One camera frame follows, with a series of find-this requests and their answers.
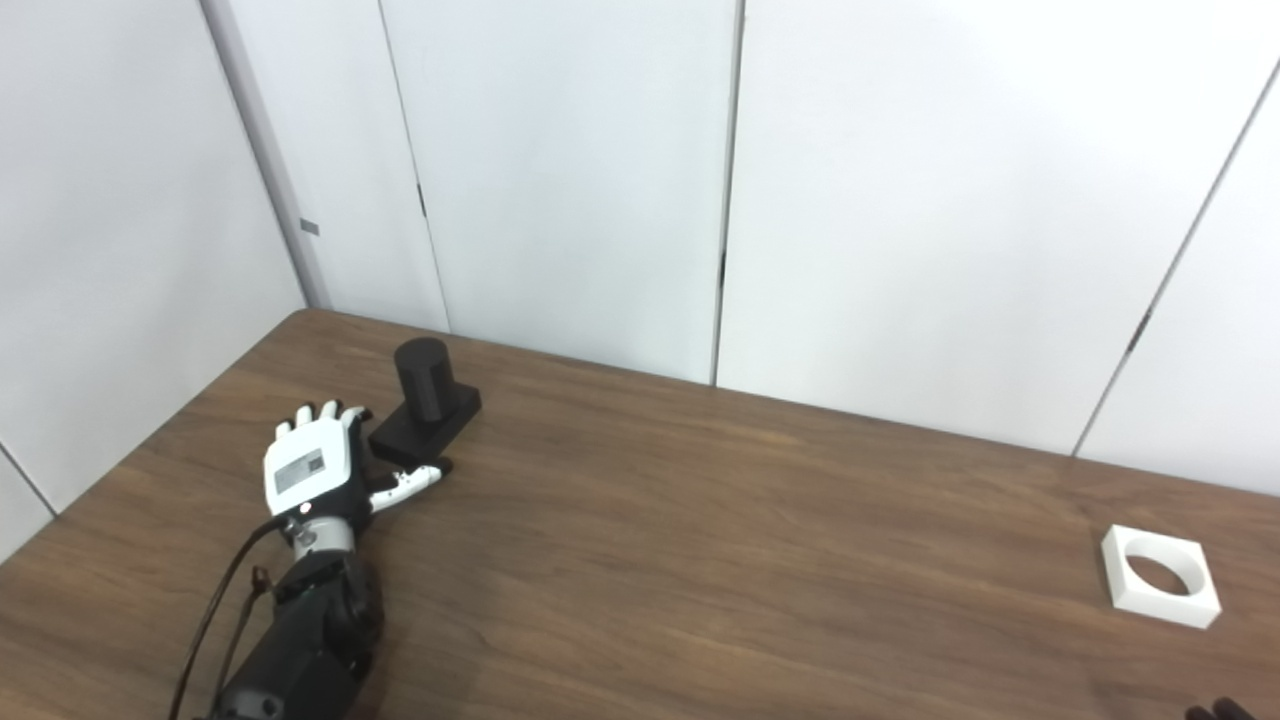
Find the door hinge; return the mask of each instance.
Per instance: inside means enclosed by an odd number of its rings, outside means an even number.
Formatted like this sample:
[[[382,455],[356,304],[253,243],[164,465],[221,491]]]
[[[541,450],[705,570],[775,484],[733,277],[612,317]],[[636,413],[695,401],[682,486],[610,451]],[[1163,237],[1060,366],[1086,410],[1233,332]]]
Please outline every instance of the door hinge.
[[[1151,310],[1147,310],[1147,314],[1143,315],[1142,320],[1138,323],[1138,329],[1133,331],[1133,337],[1129,338],[1129,347],[1125,350],[1126,355],[1129,352],[1133,352],[1134,347],[1138,347],[1138,340],[1142,338],[1142,333],[1147,332],[1147,323],[1149,320],[1151,320]]]

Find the black cylinder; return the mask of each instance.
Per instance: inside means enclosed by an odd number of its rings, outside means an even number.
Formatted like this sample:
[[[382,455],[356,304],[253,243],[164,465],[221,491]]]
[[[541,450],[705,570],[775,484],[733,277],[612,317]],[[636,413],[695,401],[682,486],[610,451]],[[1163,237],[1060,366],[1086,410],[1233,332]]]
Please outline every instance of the black cylinder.
[[[408,414],[419,423],[438,423],[458,409],[449,348],[434,337],[411,340],[396,348]]]

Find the wood grain surface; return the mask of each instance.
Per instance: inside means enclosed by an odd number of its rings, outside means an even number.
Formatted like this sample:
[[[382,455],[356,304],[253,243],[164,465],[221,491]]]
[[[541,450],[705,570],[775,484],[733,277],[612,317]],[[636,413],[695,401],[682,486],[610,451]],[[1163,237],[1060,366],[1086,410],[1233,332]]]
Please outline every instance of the wood grain surface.
[[[0,717],[163,717],[266,516],[275,421],[385,415],[417,334],[293,315],[0,566]],[[353,717],[1178,720],[1222,694],[1280,717],[1277,498],[448,342],[485,407],[454,474],[365,537],[389,619]],[[1203,542],[1217,624],[1112,610],[1112,523]]]

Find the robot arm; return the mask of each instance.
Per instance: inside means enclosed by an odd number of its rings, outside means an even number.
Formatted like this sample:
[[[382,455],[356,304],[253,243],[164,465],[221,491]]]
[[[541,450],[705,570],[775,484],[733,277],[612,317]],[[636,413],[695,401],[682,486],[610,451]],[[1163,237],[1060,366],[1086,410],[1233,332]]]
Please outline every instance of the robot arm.
[[[356,555],[369,516],[444,477],[424,465],[396,473],[396,487],[370,493],[361,477],[362,407],[315,416],[298,410],[276,427],[264,457],[268,507],[293,523],[294,564],[271,591],[274,620],[225,688],[210,720],[340,720],[372,665],[381,637],[376,575]]]
[[[376,512],[435,484],[452,469],[440,451],[480,410],[480,393],[453,382],[448,351],[434,338],[396,351],[406,402],[370,436],[374,452],[403,471],[389,489],[371,492],[364,479],[362,407],[339,414],[337,400],[311,405],[275,428],[262,459],[271,520],[236,555],[201,620],[170,706],[178,720],[200,643],[236,568],[260,538],[284,533],[294,562],[274,587],[255,574],[255,593],[270,592],[270,628],[225,687],[215,688],[207,720],[340,720],[364,684],[383,630],[376,574],[356,555],[356,541]],[[219,676],[225,676],[227,665]]]

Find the white panel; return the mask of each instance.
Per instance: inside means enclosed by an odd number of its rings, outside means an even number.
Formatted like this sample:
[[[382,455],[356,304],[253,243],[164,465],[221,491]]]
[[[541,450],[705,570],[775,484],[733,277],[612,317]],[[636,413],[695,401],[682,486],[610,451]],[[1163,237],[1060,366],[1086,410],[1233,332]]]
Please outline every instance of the white panel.
[[[317,305],[448,331],[378,0],[207,5]]]
[[[1280,54],[1280,3],[751,0],[719,382],[1059,452]]]
[[[27,487],[18,469],[0,455],[0,562],[51,519],[52,515]]]
[[[198,4],[0,4],[0,437],[61,510],[301,295]]]
[[[1080,454],[1280,495],[1277,313],[1272,87]]]
[[[707,382],[733,0],[387,0],[453,331]]]

